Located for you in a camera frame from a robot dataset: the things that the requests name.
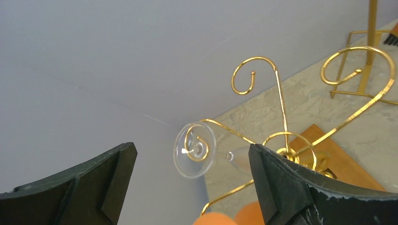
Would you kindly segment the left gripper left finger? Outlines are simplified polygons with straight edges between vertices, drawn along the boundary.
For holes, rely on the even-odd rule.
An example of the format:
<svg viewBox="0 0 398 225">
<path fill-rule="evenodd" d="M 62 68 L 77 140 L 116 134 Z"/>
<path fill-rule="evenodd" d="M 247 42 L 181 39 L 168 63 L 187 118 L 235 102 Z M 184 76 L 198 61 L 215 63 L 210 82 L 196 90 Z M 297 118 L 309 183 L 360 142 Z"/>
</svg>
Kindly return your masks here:
<svg viewBox="0 0 398 225">
<path fill-rule="evenodd" d="M 132 142 L 0 195 L 3 225 L 115 225 L 137 158 Z"/>
</svg>

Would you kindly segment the gold scroll glass rack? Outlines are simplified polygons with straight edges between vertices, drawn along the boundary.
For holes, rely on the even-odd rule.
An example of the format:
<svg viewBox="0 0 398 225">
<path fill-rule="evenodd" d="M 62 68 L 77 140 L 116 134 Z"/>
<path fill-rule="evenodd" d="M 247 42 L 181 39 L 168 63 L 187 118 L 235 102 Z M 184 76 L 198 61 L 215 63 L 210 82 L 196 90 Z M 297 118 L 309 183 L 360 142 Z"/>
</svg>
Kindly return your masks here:
<svg viewBox="0 0 398 225">
<path fill-rule="evenodd" d="M 369 101 L 366 104 L 364 104 L 360 109 L 358 109 L 351 116 L 345 119 L 341 124 L 331 129 L 327 133 L 323 133 L 320 136 L 311 136 L 309 131 L 306 131 L 303 134 L 295 134 L 295 140 L 290 141 L 289 137 L 292 136 L 293 133 L 290 132 L 288 129 L 285 99 L 283 96 L 283 89 L 278 68 L 271 59 L 264 56 L 254 56 L 248 58 L 243 61 L 243 64 L 247 64 L 255 60 L 264 61 L 272 67 L 272 70 L 276 77 L 276 86 L 283 122 L 283 131 L 271 134 L 264 140 L 263 145 L 266 145 L 270 141 L 270 139 L 273 139 L 277 136 L 283 136 L 285 146 L 277 151 L 277 154 L 279 156 L 282 156 L 298 165 L 316 171 L 331 179 L 335 179 L 337 181 L 342 181 L 359 187 L 379 190 L 381 188 L 380 185 L 377 184 L 376 181 L 372 179 L 370 175 L 359 166 L 358 163 L 354 162 L 354 160 L 350 156 L 348 156 L 347 153 L 345 153 L 333 141 L 331 141 L 331 136 L 336 134 L 343 127 L 351 123 L 354 119 L 358 118 L 371 106 L 380 101 L 376 101 L 374 98 L 369 98 Z M 392 75 L 392 71 L 390 68 L 390 78 L 388 83 L 383 89 L 379 91 L 377 95 L 375 95 L 375 97 L 383 98 L 383 96 L 386 95 L 391 89 L 395 80 L 396 75 Z"/>
</svg>

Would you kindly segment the tall clear flute glass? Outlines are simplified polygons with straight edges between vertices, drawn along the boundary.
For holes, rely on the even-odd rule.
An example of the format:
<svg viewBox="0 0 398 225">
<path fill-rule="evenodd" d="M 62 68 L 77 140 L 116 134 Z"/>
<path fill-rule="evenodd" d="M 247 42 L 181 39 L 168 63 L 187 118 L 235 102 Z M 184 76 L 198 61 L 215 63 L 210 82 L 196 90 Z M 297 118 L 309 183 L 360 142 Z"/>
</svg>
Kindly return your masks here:
<svg viewBox="0 0 398 225">
<path fill-rule="evenodd" d="M 191 122 L 180 130 L 174 143 L 173 160 L 179 173 L 189 179 L 201 177 L 208 172 L 215 159 L 219 158 L 251 176 L 248 147 L 229 151 L 218 150 L 215 133 L 209 124 L 216 125 L 249 144 L 254 143 L 239 132 L 215 120 L 203 119 Z"/>
</svg>

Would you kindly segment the orange plastic goblet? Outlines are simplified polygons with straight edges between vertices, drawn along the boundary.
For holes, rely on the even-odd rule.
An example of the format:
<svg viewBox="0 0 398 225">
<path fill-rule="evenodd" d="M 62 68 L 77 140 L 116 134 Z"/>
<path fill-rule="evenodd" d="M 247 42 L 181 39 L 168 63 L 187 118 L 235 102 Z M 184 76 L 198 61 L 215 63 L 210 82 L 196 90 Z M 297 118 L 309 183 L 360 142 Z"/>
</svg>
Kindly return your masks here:
<svg viewBox="0 0 398 225">
<path fill-rule="evenodd" d="M 234 218 L 219 212 L 209 212 L 195 220 L 193 225 L 265 225 L 258 201 L 244 206 Z"/>
</svg>

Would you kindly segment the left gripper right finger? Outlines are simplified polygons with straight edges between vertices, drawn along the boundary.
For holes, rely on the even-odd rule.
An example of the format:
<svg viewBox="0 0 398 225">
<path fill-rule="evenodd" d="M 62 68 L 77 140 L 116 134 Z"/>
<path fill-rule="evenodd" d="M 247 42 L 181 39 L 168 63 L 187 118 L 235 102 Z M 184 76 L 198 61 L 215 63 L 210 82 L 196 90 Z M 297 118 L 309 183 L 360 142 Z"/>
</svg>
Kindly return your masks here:
<svg viewBox="0 0 398 225">
<path fill-rule="evenodd" d="M 350 185 L 291 162 L 261 144 L 248 151 L 267 225 L 395 225 L 398 195 Z"/>
</svg>

